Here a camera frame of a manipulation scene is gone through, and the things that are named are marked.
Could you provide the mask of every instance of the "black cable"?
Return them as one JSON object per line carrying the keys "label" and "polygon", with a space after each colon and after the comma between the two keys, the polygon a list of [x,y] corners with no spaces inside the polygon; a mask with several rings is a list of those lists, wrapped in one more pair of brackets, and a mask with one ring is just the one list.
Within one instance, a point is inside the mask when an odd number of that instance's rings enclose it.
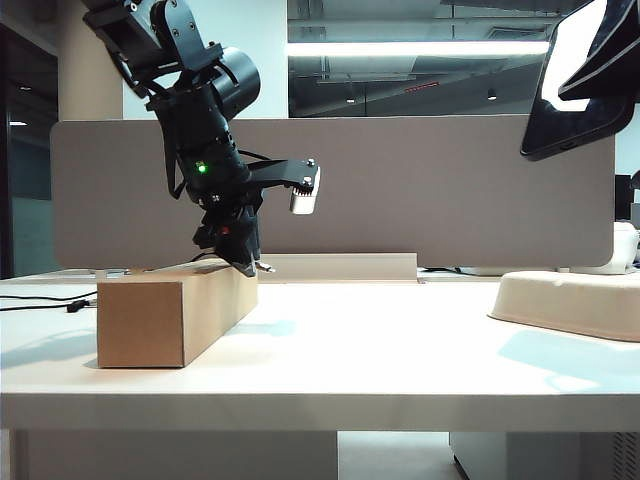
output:
{"label": "black cable", "polygon": [[198,260],[200,260],[201,258],[206,257],[207,255],[215,255],[215,253],[213,253],[213,252],[204,252],[204,253],[201,253],[200,255],[196,255],[195,257],[193,257],[193,258],[191,259],[191,262],[197,262]]}
{"label": "black cable", "polygon": [[265,157],[264,155],[260,155],[259,153],[253,153],[253,152],[249,152],[248,150],[238,150],[238,153],[240,155],[245,155],[247,157],[253,157],[253,158],[257,158],[258,160],[265,160],[267,162],[271,162],[273,161],[271,158],[269,157]]}
{"label": "black cable", "polygon": [[466,275],[468,277],[476,277],[477,276],[477,275],[474,275],[473,273],[463,272],[459,267],[454,267],[454,268],[423,268],[422,271],[424,273],[444,272],[444,273],[455,273],[455,274],[458,274],[458,275]]}
{"label": "black cable", "polygon": [[15,310],[45,310],[48,308],[64,308],[66,305],[30,305],[28,307],[8,307],[0,308],[0,312],[13,312]]}
{"label": "black cable", "polygon": [[89,300],[76,300],[72,303],[65,303],[63,305],[29,305],[27,307],[5,307],[0,308],[0,312],[15,312],[18,310],[49,310],[54,308],[66,308],[68,313],[76,313],[78,310],[82,310],[84,307],[91,305]]}
{"label": "black cable", "polygon": [[50,300],[52,302],[70,302],[72,300],[78,300],[79,298],[90,297],[91,295],[95,295],[96,293],[98,293],[98,292],[95,291],[95,292],[85,293],[83,295],[76,295],[75,297],[68,297],[68,298],[37,297],[37,296],[36,297],[22,297],[22,296],[16,296],[16,295],[0,295],[0,300]]}

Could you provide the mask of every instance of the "white table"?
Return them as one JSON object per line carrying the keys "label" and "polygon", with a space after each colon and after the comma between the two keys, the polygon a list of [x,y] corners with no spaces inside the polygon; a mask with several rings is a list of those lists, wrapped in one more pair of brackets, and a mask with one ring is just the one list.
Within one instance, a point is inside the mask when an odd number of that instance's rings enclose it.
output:
{"label": "white table", "polygon": [[[95,286],[50,282],[0,294]],[[327,448],[338,430],[640,430],[640,345],[492,320],[497,288],[264,285],[258,308],[182,370],[96,368],[95,310],[2,313],[2,428],[47,441],[233,431],[297,444],[305,432]]]}

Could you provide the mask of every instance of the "glass wall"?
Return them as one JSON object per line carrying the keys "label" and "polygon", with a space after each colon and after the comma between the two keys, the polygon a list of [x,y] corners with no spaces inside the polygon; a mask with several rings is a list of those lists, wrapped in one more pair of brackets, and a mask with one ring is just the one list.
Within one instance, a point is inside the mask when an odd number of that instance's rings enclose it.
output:
{"label": "glass wall", "polygon": [[582,3],[288,0],[290,116],[529,113],[545,44]]}
{"label": "glass wall", "polygon": [[55,56],[12,31],[5,29],[3,37],[10,197],[3,215],[11,216],[10,268],[22,276],[59,269],[53,255],[49,150],[49,133],[58,119],[58,67]]}

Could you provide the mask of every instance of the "brown cardboard box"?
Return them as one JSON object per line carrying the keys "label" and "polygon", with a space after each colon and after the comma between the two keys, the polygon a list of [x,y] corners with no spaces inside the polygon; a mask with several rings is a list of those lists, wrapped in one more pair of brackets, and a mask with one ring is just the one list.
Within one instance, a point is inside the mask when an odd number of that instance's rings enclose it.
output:
{"label": "brown cardboard box", "polygon": [[220,260],[98,283],[100,367],[184,367],[257,304],[257,280]]}

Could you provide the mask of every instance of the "black robotic arm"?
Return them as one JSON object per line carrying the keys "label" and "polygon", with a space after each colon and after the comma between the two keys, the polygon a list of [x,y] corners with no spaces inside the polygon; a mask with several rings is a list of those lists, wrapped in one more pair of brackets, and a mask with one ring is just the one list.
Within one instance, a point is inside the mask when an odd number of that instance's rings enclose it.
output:
{"label": "black robotic arm", "polygon": [[[104,42],[118,71],[140,98],[149,97],[164,136],[169,193],[206,214],[193,241],[212,248],[246,276],[260,259],[257,213],[262,191],[293,187],[291,211],[312,213],[320,168],[313,160],[246,164],[228,121],[260,92],[258,70],[240,50],[204,46],[185,0],[83,0],[85,23]],[[179,73],[170,88],[156,79]],[[176,164],[183,180],[176,185]]]}

